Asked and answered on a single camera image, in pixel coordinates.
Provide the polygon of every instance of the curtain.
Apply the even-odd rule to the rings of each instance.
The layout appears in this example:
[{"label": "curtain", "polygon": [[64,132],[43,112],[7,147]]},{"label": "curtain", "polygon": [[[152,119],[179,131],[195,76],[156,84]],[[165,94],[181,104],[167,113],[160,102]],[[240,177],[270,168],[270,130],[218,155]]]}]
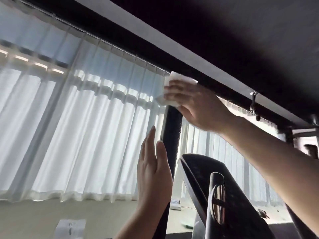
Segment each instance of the curtain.
[{"label": "curtain", "polygon": [[162,69],[19,1],[0,1],[0,199],[137,197],[160,138]]},{"label": "curtain", "polygon": [[[271,122],[264,119],[257,122],[245,109],[223,99],[221,101],[235,115],[245,117],[264,131],[277,136],[277,128]],[[261,174],[234,147],[221,136],[192,126],[186,119],[182,122],[178,157],[185,153],[201,154],[223,162],[253,205],[284,205],[282,199]],[[177,190],[178,186],[180,185],[174,185],[174,189]],[[181,185],[181,197],[189,197],[184,184]]]}]

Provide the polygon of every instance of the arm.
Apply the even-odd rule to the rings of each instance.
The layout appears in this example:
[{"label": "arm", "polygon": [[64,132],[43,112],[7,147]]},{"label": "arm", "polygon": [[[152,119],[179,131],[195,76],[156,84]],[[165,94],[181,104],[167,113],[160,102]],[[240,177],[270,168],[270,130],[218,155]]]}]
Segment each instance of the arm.
[{"label": "arm", "polygon": [[155,127],[141,146],[138,161],[138,206],[114,239],[151,239],[171,200],[173,179],[162,141],[154,147]]},{"label": "arm", "polygon": [[276,190],[305,224],[319,235],[319,163],[233,115],[210,90],[182,81],[165,87],[165,98],[195,126],[219,133],[234,146]]}]

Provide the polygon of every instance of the person's left hand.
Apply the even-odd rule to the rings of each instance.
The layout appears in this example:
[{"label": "person's left hand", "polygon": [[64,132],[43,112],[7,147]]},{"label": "person's left hand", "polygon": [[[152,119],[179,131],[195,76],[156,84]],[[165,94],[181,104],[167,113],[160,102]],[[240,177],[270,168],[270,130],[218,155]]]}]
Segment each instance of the person's left hand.
[{"label": "person's left hand", "polygon": [[138,208],[156,208],[163,213],[171,200],[173,179],[162,141],[156,143],[152,127],[141,146],[138,161]]}]

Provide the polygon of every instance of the black pillar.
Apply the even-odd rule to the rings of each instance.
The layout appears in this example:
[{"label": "black pillar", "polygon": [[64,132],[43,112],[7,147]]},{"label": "black pillar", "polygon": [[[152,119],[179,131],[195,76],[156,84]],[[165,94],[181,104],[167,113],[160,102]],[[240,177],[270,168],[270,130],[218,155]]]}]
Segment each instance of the black pillar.
[{"label": "black pillar", "polygon": [[[181,122],[182,122],[183,116],[176,108],[172,106],[168,106],[166,108],[165,116],[166,118],[163,125],[164,128],[163,128],[161,140],[163,141],[165,145],[165,148],[167,151],[168,164],[171,169],[172,176],[174,178],[178,144],[179,144],[179,138],[181,134]],[[159,221],[159,224],[154,233],[153,239],[165,239],[168,214],[169,214],[169,204],[167,205]]]},{"label": "black pillar", "polygon": [[[286,136],[286,143],[294,147],[292,130],[287,129],[285,131],[285,136]],[[309,227],[306,226],[305,223],[303,223],[303,221],[292,211],[292,209],[290,209],[290,207],[287,204],[286,206],[291,216],[291,219],[293,220],[293,223],[295,224],[295,227],[297,228],[300,238],[301,239],[317,238],[317,236],[312,232],[312,230],[310,230]]]}]

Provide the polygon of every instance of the white paper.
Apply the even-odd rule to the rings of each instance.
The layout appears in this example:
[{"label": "white paper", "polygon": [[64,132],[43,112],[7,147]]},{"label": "white paper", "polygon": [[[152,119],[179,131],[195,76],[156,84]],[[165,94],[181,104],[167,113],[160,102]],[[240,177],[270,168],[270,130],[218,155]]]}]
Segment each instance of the white paper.
[{"label": "white paper", "polygon": [[164,99],[164,94],[166,93],[166,91],[164,90],[164,86],[168,86],[170,80],[182,80],[182,81],[185,81],[185,82],[188,82],[188,83],[191,83],[191,84],[197,84],[197,80],[194,80],[194,79],[192,79],[190,77],[178,74],[178,73],[173,72],[173,71],[171,72],[170,76],[166,76],[165,77],[162,95],[156,97],[155,100],[161,106],[171,105],[171,106],[174,106],[174,107],[178,107],[179,105],[176,102],[167,101],[167,100]]},{"label": "white paper", "polygon": [[53,239],[83,239],[86,220],[60,220]]}]

